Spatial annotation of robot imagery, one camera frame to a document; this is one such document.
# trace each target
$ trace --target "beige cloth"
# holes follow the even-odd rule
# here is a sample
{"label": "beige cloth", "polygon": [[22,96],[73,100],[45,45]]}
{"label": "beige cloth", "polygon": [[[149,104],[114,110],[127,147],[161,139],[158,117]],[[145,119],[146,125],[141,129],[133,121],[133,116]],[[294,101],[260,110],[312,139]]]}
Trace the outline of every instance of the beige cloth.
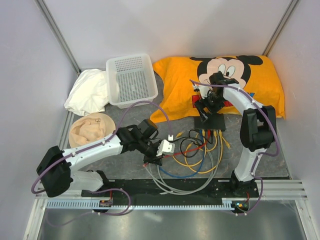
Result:
{"label": "beige cloth", "polygon": [[71,148],[92,143],[116,130],[115,122],[106,114],[92,113],[75,121],[69,132]]}

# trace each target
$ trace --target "wall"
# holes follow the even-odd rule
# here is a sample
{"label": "wall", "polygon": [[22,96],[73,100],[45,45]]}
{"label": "wall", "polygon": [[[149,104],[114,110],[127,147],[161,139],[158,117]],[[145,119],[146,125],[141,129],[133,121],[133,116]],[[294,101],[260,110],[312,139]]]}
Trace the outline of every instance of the wall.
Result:
{"label": "wall", "polygon": [[278,130],[290,173],[301,179],[320,224],[320,2],[303,0],[270,58],[285,93],[286,120]]}
{"label": "wall", "polygon": [[45,0],[82,69],[147,53],[259,55],[289,0]]}
{"label": "wall", "polygon": [[76,74],[34,1],[2,1],[0,32],[0,238],[20,240]]}

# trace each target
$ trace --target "floor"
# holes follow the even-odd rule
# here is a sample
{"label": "floor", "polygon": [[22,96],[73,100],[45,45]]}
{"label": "floor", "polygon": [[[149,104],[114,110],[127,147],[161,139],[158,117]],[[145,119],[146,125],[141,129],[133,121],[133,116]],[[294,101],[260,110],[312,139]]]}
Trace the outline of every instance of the floor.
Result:
{"label": "floor", "polygon": [[[163,99],[163,83],[159,76],[156,76],[158,86],[158,96],[154,99],[154,102],[160,104]],[[147,119],[157,108],[153,105],[135,106],[126,115],[122,126],[128,126],[132,124],[139,124],[142,120]],[[120,120],[124,110],[108,104],[105,107],[105,114],[109,115],[117,124]],[[75,116],[74,121],[79,119],[80,116]],[[239,131],[241,126],[241,116],[234,114],[224,115],[226,131],[223,133],[224,138],[230,143],[231,149],[224,147],[223,158],[215,175],[216,178],[227,178],[231,176],[232,171],[236,168],[240,156],[242,153],[242,144],[240,142]],[[180,120],[171,122],[174,134],[185,131],[185,135],[188,134],[190,129],[194,128],[194,120],[192,117],[186,117]],[[168,137],[168,126],[166,122],[157,124],[159,129],[159,136],[162,139]],[[275,144],[272,144],[267,152],[274,153],[276,151]],[[215,159],[218,158],[218,150],[213,153]],[[91,165],[86,166],[82,170],[102,170],[109,179],[136,179],[136,178],[150,178],[146,170],[142,167],[143,155],[138,151],[126,152],[117,156],[101,159]],[[190,164],[198,162],[202,157],[202,153],[199,152],[195,157],[189,159]],[[184,158],[179,156],[178,160],[184,161]],[[176,163],[171,157],[163,160],[163,168],[174,175],[186,176],[193,172],[187,167],[183,167]],[[211,168],[211,162],[208,156],[205,158],[205,162],[202,167],[202,171]],[[261,177],[287,177],[288,170],[283,154],[279,154],[277,157],[263,156],[256,170],[256,175]],[[194,178],[208,177],[209,173],[202,175],[195,175]]]}
{"label": "floor", "polygon": [[[306,240],[295,206],[294,201],[262,201],[250,214],[238,217],[213,210],[90,214],[58,228],[43,221],[38,240]],[[50,209],[47,219],[61,224],[87,211]]]}

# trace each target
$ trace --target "laundry basket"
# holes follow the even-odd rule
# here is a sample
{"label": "laundry basket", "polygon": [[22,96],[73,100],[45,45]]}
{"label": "laundry basket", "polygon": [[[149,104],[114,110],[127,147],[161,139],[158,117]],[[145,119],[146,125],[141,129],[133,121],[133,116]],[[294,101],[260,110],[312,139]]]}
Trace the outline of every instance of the laundry basket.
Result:
{"label": "laundry basket", "polygon": [[154,70],[148,54],[111,58],[106,61],[109,102],[121,109],[158,95]]}

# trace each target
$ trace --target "mickey mouse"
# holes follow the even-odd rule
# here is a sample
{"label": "mickey mouse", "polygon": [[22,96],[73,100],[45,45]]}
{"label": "mickey mouse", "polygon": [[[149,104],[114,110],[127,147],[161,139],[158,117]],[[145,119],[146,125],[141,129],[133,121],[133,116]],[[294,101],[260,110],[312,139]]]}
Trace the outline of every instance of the mickey mouse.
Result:
{"label": "mickey mouse", "polygon": [[253,55],[240,55],[234,57],[198,58],[190,57],[194,61],[202,61],[197,68],[200,83],[210,84],[209,77],[221,72],[225,78],[235,79],[244,88],[250,78],[249,65],[261,65],[262,59]]}

